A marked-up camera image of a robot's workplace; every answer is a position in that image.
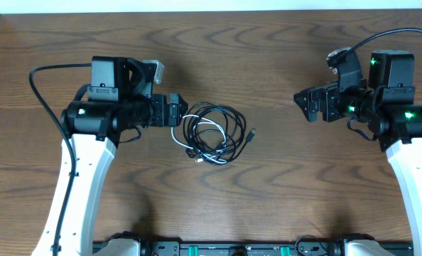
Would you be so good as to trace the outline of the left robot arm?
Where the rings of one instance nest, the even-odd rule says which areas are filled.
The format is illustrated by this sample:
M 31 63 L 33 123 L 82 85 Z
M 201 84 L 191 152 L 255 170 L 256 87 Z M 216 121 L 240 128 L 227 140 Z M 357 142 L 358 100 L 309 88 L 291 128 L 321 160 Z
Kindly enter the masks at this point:
M 91 81 L 56 117 L 34 90 L 63 138 L 58 182 L 34 255 L 91 255 L 104 180 L 121 144 L 121 133 L 177 127 L 188 110 L 179 95 L 153 93 L 162 80 L 158 60 L 95 56 Z

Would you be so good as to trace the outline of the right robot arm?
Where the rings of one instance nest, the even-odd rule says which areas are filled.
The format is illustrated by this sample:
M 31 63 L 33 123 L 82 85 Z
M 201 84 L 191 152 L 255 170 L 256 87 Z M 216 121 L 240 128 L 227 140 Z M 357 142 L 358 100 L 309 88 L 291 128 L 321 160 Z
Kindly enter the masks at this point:
M 399 183 L 407 212 L 413 253 L 422 255 L 422 105 L 414 102 L 415 59 L 405 50 L 372 52 L 368 79 L 363 79 L 356 53 L 343 48 L 328 61 L 343 57 L 333 67 L 337 80 L 296 93 L 293 101 L 309 122 L 319 113 L 326 122 L 344 117 L 360 122 L 378 141 Z

